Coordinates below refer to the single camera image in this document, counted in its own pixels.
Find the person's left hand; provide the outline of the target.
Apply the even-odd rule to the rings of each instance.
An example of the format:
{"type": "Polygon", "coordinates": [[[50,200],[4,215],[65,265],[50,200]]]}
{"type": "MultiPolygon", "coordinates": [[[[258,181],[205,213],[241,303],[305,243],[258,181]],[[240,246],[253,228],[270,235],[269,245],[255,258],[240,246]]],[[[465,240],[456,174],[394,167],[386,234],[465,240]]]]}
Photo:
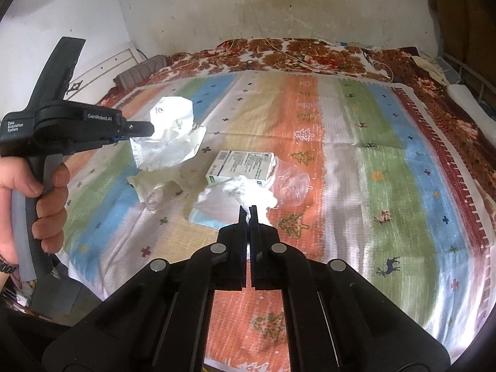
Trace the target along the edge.
{"type": "Polygon", "coordinates": [[[68,199],[70,172],[65,165],[52,174],[53,189],[45,194],[43,185],[33,176],[26,160],[17,157],[1,159],[1,259],[7,264],[18,264],[11,223],[11,195],[20,192],[27,198],[36,198],[38,220],[33,223],[33,237],[41,243],[47,254],[61,249],[62,232],[67,219],[65,209],[68,199]]]}

